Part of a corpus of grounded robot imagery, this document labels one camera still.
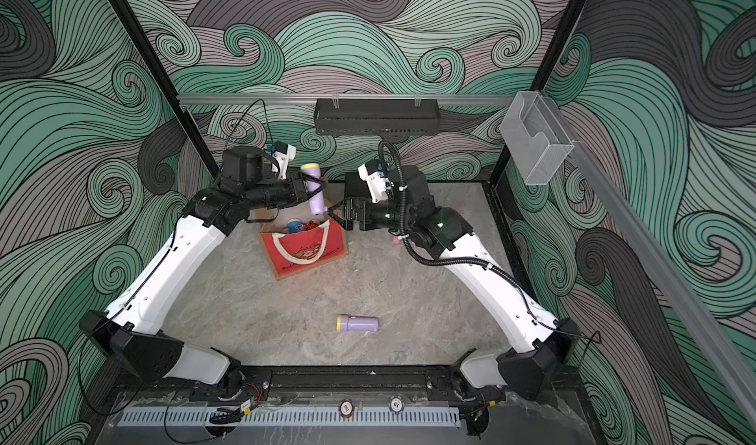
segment green swirl pattern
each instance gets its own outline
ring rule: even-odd
[[[346,13],[309,15],[286,27],[276,42],[286,70],[335,65],[358,72],[391,93],[456,93],[464,79],[459,53],[448,49],[438,55],[450,62],[450,75],[445,80],[425,80],[421,74],[427,72],[416,73],[397,44],[378,27]]]
[[[260,48],[257,62],[248,66],[197,65],[171,74],[180,93],[238,92],[261,83],[274,83],[284,71],[281,49],[267,34],[251,25],[239,24],[229,28],[224,42],[232,53],[238,53],[241,38],[253,39]]]
[[[447,1],[412,0],[399,17],[377,26],[412,65],[436,47],[461,50],[503,32],[510,36],[506,43],[515,46],[497,53],[502,68],[521,64],[538,46],[541,23],[532,0],[455,0],[454,7],[439,6]]]

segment marble floor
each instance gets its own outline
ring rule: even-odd
[[[431,184],[507,271],[480,184]],[[341,200],[342,185],[326,197]],[[276,281],[259,226],[241,223],[203,262],[163,330],[251,365],[452,363],[471,347],[506,341],[467,287],[442,267],[413,261],[384,230],[347,232],[348,256]],[[380,319],[374,333],[335,331],[338,314]]]

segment aluminum rail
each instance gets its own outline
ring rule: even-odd
[[[440,106],[507,107],[515,96],[496,94],[305,94],[305,93],[185,93],[178,94],[182,106],[249,105],[263,99],[276,106],[314,106],[318,99],[411,99],[419,103],[435,99]]]

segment black metal frame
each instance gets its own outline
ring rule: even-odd
[[[207,170],[213,177],[217,176],[219,172],[218,163],[215,162],[213,154],[205,144],[205,141],[202,138],[202,133],[196,126],[196,122],[192,118],[191,113],[184,110],[178,103],[178,99],[176,98],[178,91],[176,91],[176,88],[173,86],[173,82],[168,76],[168,73],[165,72],[163,65],[157,57],[157,53],[155,53],[155,49],[150,45],[150,41],[146,37],[145,30],[142,29],[137,16],[134,14],[131,6],[128,5],[128,1],[107,1],[110,2],[113,11],[118,15],[118,19],[126,29],[128,36],[132,39],[134,47],[145,61],[147,71],[152,74],[152,78],[155,80],[157,87],[165,96],[165,99],[171,106],[171,110],[173,110],[178,123],[182,126],[187,137],[194,145],[194,148],[200,154],[200,158],[202,158],[205,167],[207,167]]]
[[[191,113],[184,110],[177,99],[178,92],[173,86],[170,77],[161,65],[154,48],[150,45],[144,30],[139,24],[136,15],[127,0],[108,0],[119,17],[129,37],[132,39],[137,52],[145,61],[148,71],[152,74],[158,88],[165,99],[168,100],[180,125],[186,132],[190,141],[199,152],[205,166],[213,176],[219,172],[213,155],[204,143],[202,134],[196,126]],[[538,69],[531,85],[532,91],[543,91],[548,78],[561,57],[562,51],[577,24],[581,10],[587,0],[569,0],[568,5],[560,20],[560,24],[549,45],[541,67]],[[434,180],[430,183],[470,182],[482,185],[487,203],[491,209],[495,224],[499,231],[506,255],[510,260],[515,278],[524,289],[534,296],[534,290],[528,278],[527,270],[519,256],[510,228],[504,219],[504,211],[501,201],[496,194],[496,186],[504,175],[504,168],[510,159],[510,151],[504,148],[487,181],[449,181]],[[470,406],[471,402],[462,402],[454,395],[453,366],[452,365],[380,365],[380,366],[243,366],[248,381],[257,384],[259,388],[267,382],[267,388],[261,388],[263,399],[268,399],[271,393],[292,392],[416,392],[425,394],[430,401],[448,402],[450,406]],[[106,403],[112,405],[121,391],[135,391],[138,383],[137,378],[130,374],[121,374],[110,393]],[[572,367],[562,368],[561,373],[552,380],[553,388],[558,390],[573,389],[578,394],[583,411],[587,415],[587,422],[591,427],[596,442],[605,443],[600,422],[591,407],[587,393],[577,370]],[[153,384],[142,386],[144,393],[150,391],[176,391],[192,388],[193,383],[179,379],[162,379]],[[505,391],[497,391],[494,388],[486,390],[481,400],[472,401],[473,404],[485,405],[488,401],[501,397]],[[196,390],[194,398],[198,401],[212,400],[206,393]]]
[[[491,209],[491,215],[494,216],[494,223],[499,230],[499,238],[501,238],[501,244],[504,245],[506,259],[510,262],[512,276],[514,276],[515,280],[519,282],[525,292],[535,299],[535,290],[530,283],[527,267],[524,265],[523,259],[520,257],[515,238],[512,235],[512,230],[510,230],[510,226],[506,223],[506,219],[504,218],[504,210],[501,208],[499,196],[494,191],[494,187],[489,183],[481,183],[481,185],[483,186],[485,200],[488,202],[488,208]]]
[[[343,399],[365,393],[397,393],[408,397],[410,402],[415,399],[417,402],[446,402],[449,407],[457,407],[464,412],[486,407],[490,401],[505,400],[508,391],[506,387],[503,390],[489,387],[481,390],[483,394],[474,400],[461,401],[454,394],[449,381],[454,374],[453,365],[242,366],[242,371],[246,380],[260,390],[261,401],[281,406],[306,405],[321,393],[335,393],[336,398],[342,396]],[[581,411],[576,412],[583,413],[597,445],[604,445],[606,439],[578,370],[573,366],[562,367],[550,385],[550,388],[543,389],[536,401],[558,406],[557,393],[574,392],[581,407]],[[126,372],[120,374],[107,395],[107,405],[112,407],[120,393],[130,395],[138,386],[136,377]],[[143,385],[141,393],[154,397],[192,388],[193,382],[165,378]],[[209,406],[241,404],[241,401],[218,401],[212,394],[196,388],[190,395],[190,401],[207,402]]]

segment black cable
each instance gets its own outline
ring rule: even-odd
[[[213,435],[212,437],[201,438],[200,440],[191,440],[191,441],[188,441],[188,442],[184,442],[184,440],[178,440],[178,439],[174,438],[170,434],[170,432],[168,432],[168,423],[167,423],[167,421],[168,421],[168,408],[171,406],[171,402],[173,402],[173,398],[176,397],[176,393],[178,393],[178,391],[174,392],[173,395],[171,396],[171,398],[168,400],[168,403],[165,404],[165,413],[163,414],[163,430],[165,431],[165,436],[168,437],[168,439],[170,439],[172,442],[174,442],[174,443],[182,443],[183,445],[189,445],[190,443],[209,442],[210,440],[215,440],[216,438],[218,438],[215,435]]]
[[[378,142],[378,161],[381,164],[380,170],[383,171],[383,174],[385,176],[388,176],[389,175],[389,165],[385,161],[385,153],[383,152],[383,148],[385,148],[385,146],[386,146],[385,141],[383,141],[383,139],[381,139]]]
[[[571,337],[578,337],[578,338],[585,338],[583,334],[575,335],[574,333],[565,332],[563,330],[559,330],[558,328],[553,328],[545,323],[538,320],[538,317],[535,316],[533,311],[530,309],[530,303],[525,298],[524,290],[522,286],[515,280],[509,273],[502,270],[500,267],[496,266],[493,263],[489,263],[486,260],[482,260],[480,258],[475,257],[458,257],[458,258],[446,258],[444,260],[429,260],[427,258],[423,258],[420,254],[418,254],[414,249],[412,248],[412,245],[410,245],[410,239],[407,236],[407,185],[404,182],[404,173],[402,171],[402,162],[399,157],[399,151],[396,149],[396,146],[394,146],[391,142],[386,142],[384,140],[381,140],[381,143],[385,145],[386,148],[389,149],[389,153],[392,156],[392,159],[394,160],[394,164],[396,166],[396,172],[399,179],[399,216],[398,216],[398,225],[399,225],[399,236],[402,237],[402,242],[404,243],[404,247],[407,249],[407,252],[410,254],[412,259],[414,261],[417,261],[420,264],[424,264],[426,266],[432,266],[432,267],[439,267],[439,266],[450,266],[453,264],[475,264],[477,266],[482,267],[485,270],[491,270],[494,273],[496,273],[501,278],[504,278],[505,281],[507,281],[509,284],[514,286],[515,289],[517,289],[520,293],[520,296],[523,298],[523,303],[525,309],[528,311],[528,315],[533,318],[533,322],[537,323],[545,328],[548,328],[549,330],[552,330],[554,332],[559,332],[567,336]]]
[[[237,120],[237,123],[236,123],[236,125],[234,125],[234,127],[238,127],[239,126],[239,124],[241,123],[241,120],[243,120],[244,117],[247,116],[247,114],[250,112],[250,110],[252,110],[252,107],[257,102],[262,102],[262,111],[265,113],[265,129],[268,131],[268,135],[265,136],[265,141],[268,141],[268,137],[270,137],[271,138],[271,142],[272,142],[273,141],[273,134],[271,133],[271,124],[270,124],[270,120],[268,119],[268,107],[265,105],[265,100],[264,99],[258,99],[258,100],[255,100],[254,102],[252,102],[251,104],[249,104],[246,107],[246,110],[244,111],[244,113],[241,114],[241,117],[239,118],[239,120]],[[225,151],[226,148],[228,148],[228,140],[230,140],[231,137],[232,137],[231,134],[226,135],[226,143],[223,145],[223,150],[224,151]]]
[[[84,345],[86,343],[82,343],[82,347],[79,349],[79,361],[76,363],[76,380],[79,383],[79,391],[82,394],[82,399],[86,403],[86,405],[91,409],[92,412],[94,412],[97,415],[102,415],[103,417],[109,417],[111,415],[116,415],[117,413],[123,411],[125,408],[128,407],[128,405],[134,400],[135,397],[137,397],[137,394],[139,394],[139,391],[141,390],[141,387],[145,385],[145,382],[139,383],[139,386],[137,387],[137,390],[134,392],[134,395],[131,396],[131,398],[119,409],[116,409],[114,411],[110,412],[103,412],[92,405],[91,402],[89,402],[89,398],[87,397],[86,392],[84,391],[84,382],[82,381],[82,356],[84,356]]]
[[[598,335],[596,341],[593,341],[593,337]],[[585,350],[583,350],[583,354],[580,356],[580,361],[578,361],[578,365],[575,367],[576,369],[580,369],[580,366],[583,364],[583,360],[585,360],[585,355],[588,353],[588,348],[591,346],[591,342],[595,343],[596,345],[601,345],[601,332],[598,330],[594,330],[591,336],[588,338],[588,343],[585,344]]]

